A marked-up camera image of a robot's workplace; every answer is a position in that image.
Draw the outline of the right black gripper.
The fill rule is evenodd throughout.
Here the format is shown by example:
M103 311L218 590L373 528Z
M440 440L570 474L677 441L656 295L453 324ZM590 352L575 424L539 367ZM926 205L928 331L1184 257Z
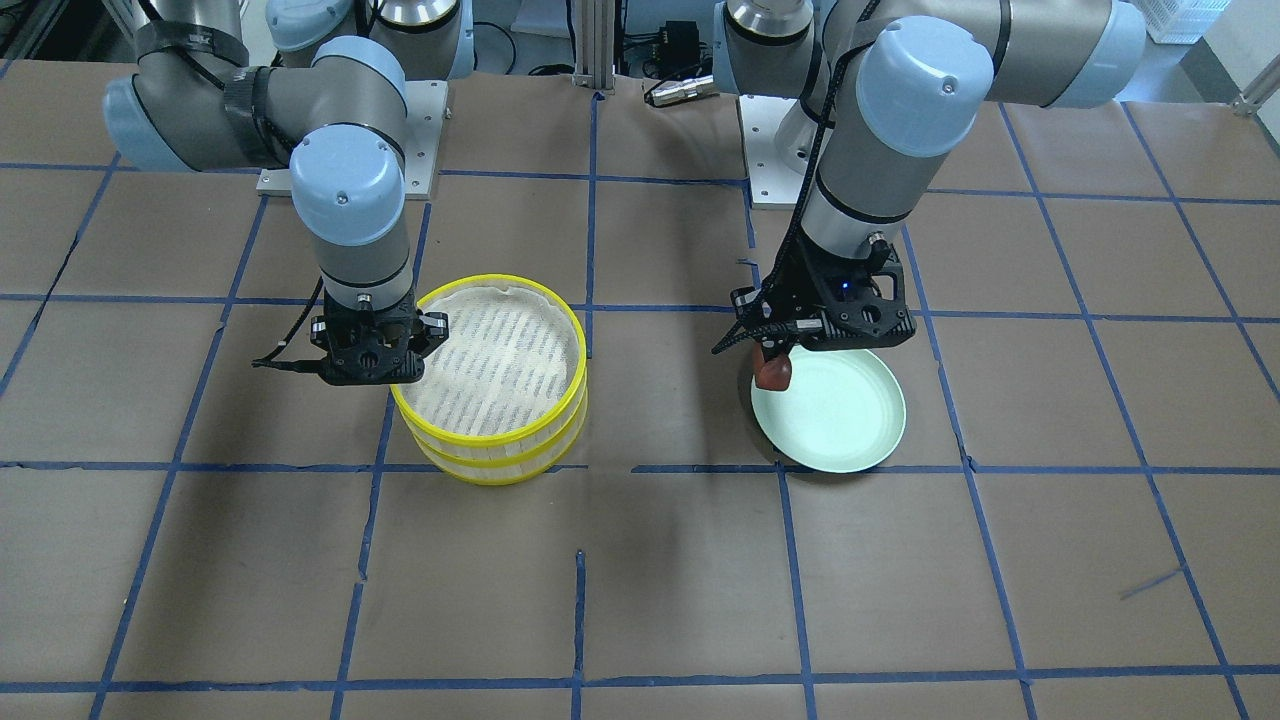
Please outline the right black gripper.
M425 373L426 357L449 334L447 314L425 313L412 300L383 310L367 304L351 309L326 300L308 328L310 342L324 356L310 361L308 370L330 386L415 383Z

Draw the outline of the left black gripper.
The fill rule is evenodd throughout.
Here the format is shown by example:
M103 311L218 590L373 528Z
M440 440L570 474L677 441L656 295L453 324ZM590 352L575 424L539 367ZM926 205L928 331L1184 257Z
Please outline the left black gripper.
M731 293L736 322L713 355L751 341L763 357L795 345L808 351L887 348L916 333L905 299L902 264L882 234L861 243L863 258L842 258L805 234L786 242L758 288Z

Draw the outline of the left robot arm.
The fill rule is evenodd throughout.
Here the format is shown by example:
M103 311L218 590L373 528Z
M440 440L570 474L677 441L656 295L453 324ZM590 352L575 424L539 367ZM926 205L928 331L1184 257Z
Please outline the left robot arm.
M980 106L1096 108L1146 45L1128 1L724 1L716 20L716 83L791 97L815 131L774 265L716 345L765 360L910 340L893 242Z

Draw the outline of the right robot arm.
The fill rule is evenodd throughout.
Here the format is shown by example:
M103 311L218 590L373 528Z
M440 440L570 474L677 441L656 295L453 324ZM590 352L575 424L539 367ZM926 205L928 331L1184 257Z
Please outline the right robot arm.
M303 313L321 357L256 366L330 386L419 380L449 336L413 301L404 233L410 92L393 51L347 35L347 1L273 1L283 67L255 67L233 1L134 1L138 69L108 85L102 114L118 151L147 172L287 170L320 277Z

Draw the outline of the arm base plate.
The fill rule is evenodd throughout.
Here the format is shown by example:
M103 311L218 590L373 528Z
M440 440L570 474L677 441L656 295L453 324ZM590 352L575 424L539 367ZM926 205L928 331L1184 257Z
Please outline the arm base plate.
M753 206L795 208L818 122L799 100L762 95L741 95L739 117Z
M404 197L429 200L434 195L439 143L445 120L448 85L442 81L408 82L404 92L372 73L315 76L310 70L280 70L269 81L265 117L285 141L276 168L265 170L259 192L288 196L288 167L311 132L326 126L360 126L378 135L399 156Z

